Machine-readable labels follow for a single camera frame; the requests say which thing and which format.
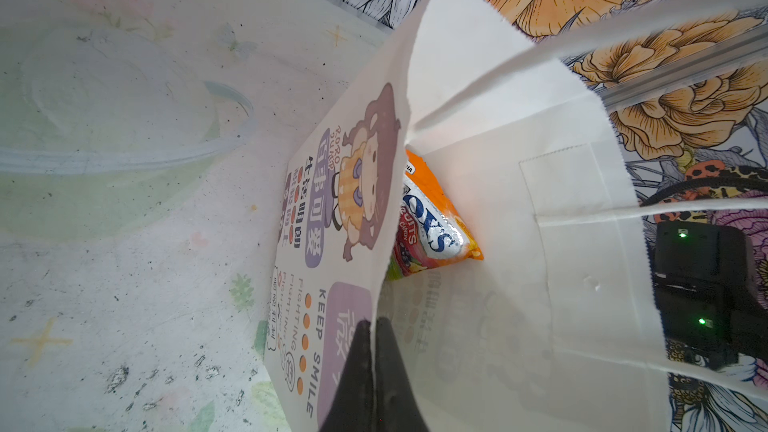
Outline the white printed paper bag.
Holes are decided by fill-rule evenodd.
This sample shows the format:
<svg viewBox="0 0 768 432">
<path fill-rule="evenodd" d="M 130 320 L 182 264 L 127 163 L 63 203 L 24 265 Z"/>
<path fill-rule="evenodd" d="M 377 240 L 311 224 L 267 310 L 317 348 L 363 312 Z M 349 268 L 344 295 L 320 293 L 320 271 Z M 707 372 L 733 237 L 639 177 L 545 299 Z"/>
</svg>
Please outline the white printed paper bag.
<svg viewBox="0 0 768 432">
<path fill-rule="evenodd" d="M 387 212 L 373 247 L 342 256 L 325 195 L 288 202 L 299 232 L 277 249 L 265 363 L 290 428 L 328 416 L 349 335 L 374 318 L 395 242 L 405 151 L 425 154 L 484 259 L 441 272 L 420 303 L 395 287 L 398 340 L 435 431 L 667 431 L 673 374 L 726 392 L 741 429 L 761 430 L 766 393 L 667 358 L 643 227 L 598 96 L 562 57 L 763 0 L 671 0 L 540 45 L 484 0 L 423 0 L 291 159 L 319 173 L 391 85 Z"/>
</svg>

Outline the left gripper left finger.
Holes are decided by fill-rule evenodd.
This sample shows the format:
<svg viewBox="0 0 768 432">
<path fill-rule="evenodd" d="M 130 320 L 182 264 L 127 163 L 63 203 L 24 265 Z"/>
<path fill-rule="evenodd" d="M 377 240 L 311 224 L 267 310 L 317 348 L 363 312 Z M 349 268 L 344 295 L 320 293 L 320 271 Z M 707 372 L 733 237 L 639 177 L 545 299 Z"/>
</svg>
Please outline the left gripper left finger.
<svg viewBox="0 0 768 432">
<path fill-rule="evenodd" d="M 371 323 L 362 320 L 355 329 L 342 375 L 321 432 L 371 432 L 374 415 L 374 371 Z"/>
</svg>

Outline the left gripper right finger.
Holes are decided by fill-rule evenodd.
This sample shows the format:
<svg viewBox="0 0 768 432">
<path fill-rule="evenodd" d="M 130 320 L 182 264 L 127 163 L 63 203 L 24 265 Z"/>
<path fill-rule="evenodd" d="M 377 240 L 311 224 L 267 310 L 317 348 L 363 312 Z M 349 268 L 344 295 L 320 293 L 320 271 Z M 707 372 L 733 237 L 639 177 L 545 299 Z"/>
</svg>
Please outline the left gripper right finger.
<svg viewBox="0 0 768 432">
<path fill-rule="evenodd" d="M 428 432 L 411 388 L 391 321 L 379 317 L 374 348 L 374 430 Z"/>
</svg>

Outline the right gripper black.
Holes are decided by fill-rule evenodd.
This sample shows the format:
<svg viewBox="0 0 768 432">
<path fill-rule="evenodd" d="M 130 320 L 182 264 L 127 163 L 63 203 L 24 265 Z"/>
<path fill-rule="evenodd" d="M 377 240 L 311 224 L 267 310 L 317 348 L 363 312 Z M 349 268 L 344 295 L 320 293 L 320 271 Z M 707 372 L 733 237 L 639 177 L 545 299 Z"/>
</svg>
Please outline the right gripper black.
<svg viewBox="0 0 768 432">
<path fill-rule="evenodd" d="M 751 281 L 751 240 L 734 227 L 668 221 L 657 225 L 653 287 L 665 337 L 686 362 L 711 370 L 742 355 L 767 359 L 767 310 Z"/>
</svg>

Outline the Fox's candy packet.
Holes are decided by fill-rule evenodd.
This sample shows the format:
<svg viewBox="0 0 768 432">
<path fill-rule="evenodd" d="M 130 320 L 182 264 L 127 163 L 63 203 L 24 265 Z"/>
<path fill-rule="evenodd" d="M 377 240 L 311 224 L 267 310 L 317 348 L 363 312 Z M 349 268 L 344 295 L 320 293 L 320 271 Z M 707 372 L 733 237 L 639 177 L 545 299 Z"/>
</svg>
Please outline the Fox's candy packet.
<svg viewBox="0 0 768 432">
<path fill-rule="evenodd" d="M 482 261 L 481 248 L 427 163 L 409 151 L 386 278 L 395 281 L 468 259 Z"/>
</svg>

